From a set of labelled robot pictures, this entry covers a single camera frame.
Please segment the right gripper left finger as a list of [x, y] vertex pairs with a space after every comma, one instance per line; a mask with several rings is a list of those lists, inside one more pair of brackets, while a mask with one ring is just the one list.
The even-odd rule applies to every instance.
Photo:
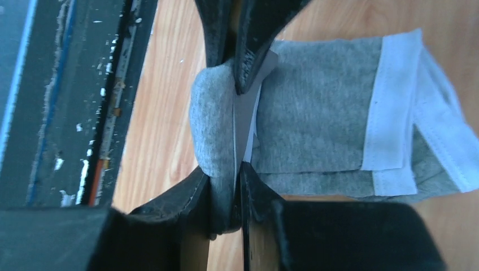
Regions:
[[2, 270], [206, 270], [209, 179], [187, 178], [129, 214], [113, 207], [1, 210]]

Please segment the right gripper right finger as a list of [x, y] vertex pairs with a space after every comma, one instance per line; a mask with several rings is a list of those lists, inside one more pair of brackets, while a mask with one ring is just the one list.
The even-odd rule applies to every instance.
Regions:
[[239, 170], [244, 270], [446, 270], [409, 205], [285, 200]]

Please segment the grey underwear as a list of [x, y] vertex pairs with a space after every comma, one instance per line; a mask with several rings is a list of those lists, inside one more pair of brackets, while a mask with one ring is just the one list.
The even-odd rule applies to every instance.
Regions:
[[277, 62], [234, 122], [233, 63], [205, 68], [190, 98], [194, 151], [211, 181], [211, 227], [235, 231], [237, 168], [283, 195], [418, 202], [478, 189], [478, 138], [415, 29], [276, 41]]

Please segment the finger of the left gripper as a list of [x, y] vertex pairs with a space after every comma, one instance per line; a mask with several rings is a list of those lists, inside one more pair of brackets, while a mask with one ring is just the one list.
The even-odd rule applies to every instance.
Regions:
[[231, 0], [195, 0], [204, 34], [206, 67], [224, 62]]
[[238, 95], [249, 91], [276, 36], [308, 4], [309, 0], [241, 2], [233, 68]]

